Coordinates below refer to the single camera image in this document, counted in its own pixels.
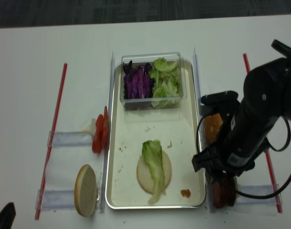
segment white table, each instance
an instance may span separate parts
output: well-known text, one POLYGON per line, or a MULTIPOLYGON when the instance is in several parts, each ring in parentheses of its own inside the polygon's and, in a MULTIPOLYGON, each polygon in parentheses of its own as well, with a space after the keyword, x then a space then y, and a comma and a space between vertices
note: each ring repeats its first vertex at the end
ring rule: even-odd
MULTIPOLYGON (((1 29, 0 211, 6 203, 15 203, 13 228, 291 228, 291 184, 282 194, 283 214, 275 217, 209 214, 205 203, 198 209, 160 211, 113 211, 106 207, 104 214, 91 219, 59 210, 42 212, 40 220, 34 220, 64 62, 68 63, 66 80, 72 80, 66 82, 68 85, 92 79, 93 106, 99 107, 93 116, 97 117, 107 101, 112 51, 116 63, 123 55, 173 51, 192 61, 195 47, 201 93, 235 90, 241 99, 246 75, 242 54, 248 54, 251 68, 276 59, 281 55, 270 47, 273 39, 291 46, 291 15, 1 29)), ((72 96, 81 92, 74 90, 72 96)), ((276 126, 279 132, 274 128, 269 139, 278 147, 285 141, 281 136, 286 130, 282 122, 276 126)), ((291 144, 286 151, 271 152, 271 156, 277 182, 283 184, 291 172, 291 144)), ((255 181, 261 167, 267 167, 263 156, 250 171, 255 181)))

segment plastic container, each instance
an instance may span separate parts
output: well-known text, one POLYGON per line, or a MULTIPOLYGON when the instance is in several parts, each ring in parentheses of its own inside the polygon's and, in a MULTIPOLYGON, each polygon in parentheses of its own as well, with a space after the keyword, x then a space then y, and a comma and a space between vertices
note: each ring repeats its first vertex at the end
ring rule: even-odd
POLYGON ((187 96, 185 84, 185 71, 183 68, 183 59, 178 52, 162 53, 162 54, 149 54, 149 55, 134 55, 123 56, 122 66, 133 62, 132 68, 138 68, 140 65, 150 63, 153 66, 153 61, 158 58, 165 58, 168 63, 177 61, 177 68, 179 75, 179 96, 163 97, 163 98, 140 98, 140 99, 125 99, 125 72, 122 69, 121 73, 121 94, 120 101, 122 102, 125 110, 142 110, 142 109, 160 109, 160 108, 173 108, 179 107, 182 98, 187 96))

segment red straw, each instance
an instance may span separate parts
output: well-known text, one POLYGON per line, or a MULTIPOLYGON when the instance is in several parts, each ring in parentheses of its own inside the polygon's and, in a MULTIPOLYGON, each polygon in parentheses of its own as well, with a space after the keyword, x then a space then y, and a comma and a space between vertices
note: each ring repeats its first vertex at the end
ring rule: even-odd
MULTIPOLYGON (((243 54, 243 59, 244 59, 244 62, 245 62, 246 72, 248 74, 250 72, 250 68, 249 68, 249 61, 247 59, 246 53, 243 54)), ((268 167, 269 167, 270 181, 271 181, 271 184, 273 186, 273 190, 275 192, 275 191, 277 191, 277 187, 276 187, 277 186, 276 185, 277 182, 276 182, 276 177, 275 177, 274 170, 273 170, 273 164, 271 163, 270 152, 269 151, 265 152, 265 157, 266 157, 266 161, 267 161, 268 167)), ((276 200, 277 212, 278 213, 282 213, 281 200, 280 200, 279 195, 275 196, 275 200, 276 200)))
MULTIPOLYGON (((66 71, 67 71, 67 64, 65 63, 64 64, 64 68, 63 68, 63 74, 62 74, 60 89, 59 89, 59 96, 58 96, 58 100, 56 102, 56 108, 55 108, 55 112, 54 112, 54 118, 53 118, 53 123, 52 123, 52 128, 51 128, 50 141, 52 141, 52 139, 53 139, 53 134, 54 134, 55 128, 56 128, 56 122, 58 120, 60 104, 61 104, 61 98, 62 98, 64 83, 65 83, 66 71)), ((44 192, 44 189, 45 189, 46 167, 47 167, 47 163, 48 163, 48 160, 49 160, 49 157, 50 157, 51 149, 52 149, 51 147, 48 147, 48 149, 47 149, 46 161, 45 161, 44 171, 43 171, 43 174, 42 174, 42 184, 41 184, 41 189, 40 189, 40 191, 41 191, 40 199, 39 199, 39 203, 38 203, 38 209, 36 209, 35 220, 38 220, 40 218, 41 205, 42 205, 42 195, 43 195, 43 192, 44 192)))

